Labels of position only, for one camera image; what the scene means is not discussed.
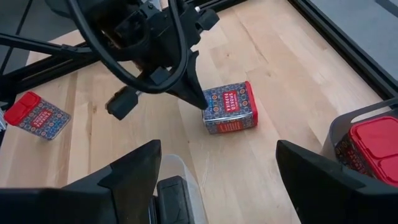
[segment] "red plastic lid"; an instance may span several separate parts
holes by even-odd
[[[248,90],[248,96],[249,96],[251,109],[253,111],[254,125],[256,126],[259,121],[259,114],[257,112],[256,102],[254,101],[253,89],[251,88],[251,85],[248,81],[246,81],[245,84],[246,84],[246,89]]]
[[[39,104],[40,100],[41,97],[28,91],[5,112],[4,119],[7,123],[17,126]]]
[[[392,116],[355,124],[349,136],[377,177],[398,187],[398,119]]]

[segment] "white plastic container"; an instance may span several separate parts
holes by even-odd
[[[193,178],[188,167],[182,159],[174,154],[165,155],[160,163],[160,171],[158,180],[164,180],[169,177],[179,175],[187,181],[188,193],[192,205],[193,219],[195,224],[207,224],[205,208],[201,199],[199,185]]]

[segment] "red lid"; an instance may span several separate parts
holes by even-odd
[[[256,102],[254,101],[253,90],[251,88],[251,85],[250,85],[249,81],[246,81],[245,84],[246,84],[246,89],[248,90],[248,96],[249,96],[251,109],[253,111],[254,125],[256,126],[258,121],[259,121],[259,114],[257,112]]]
[[[398,119],[392,116],[355,124],[349,136],[378,179],[398,187]]]
[[[41,97],[29,91],[9,108],[4,119],[11,125],[18,125],[40,102]]]

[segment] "wooden table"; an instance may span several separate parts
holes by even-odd
[[[179,155],[196,176],[210,223],[299,223],[277,168],[277,140],[319,152],[335,117],[381,99],[287,1],[250,0],[219,15],[195,46],[200,82],[249,80],[257,128],[210,136],[200,110],[166,94],[142,95],[118,121],[104,104],[122,83],[96,63],[33,90],[73,121],[50,142],[9,127],[0,186],[61,187],[161,139],[164,154]],[[78,32],[55,40],[81,41]]]

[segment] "smoked paprika tin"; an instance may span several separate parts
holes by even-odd
[[[7,123],[53,140],[67,125],[71,116],[53,104],[28,91],[4,114]]]
[[[210,134],[227,133],[257,125],[258,113],[249,82],[204,90],[209,107],[202,112]]]

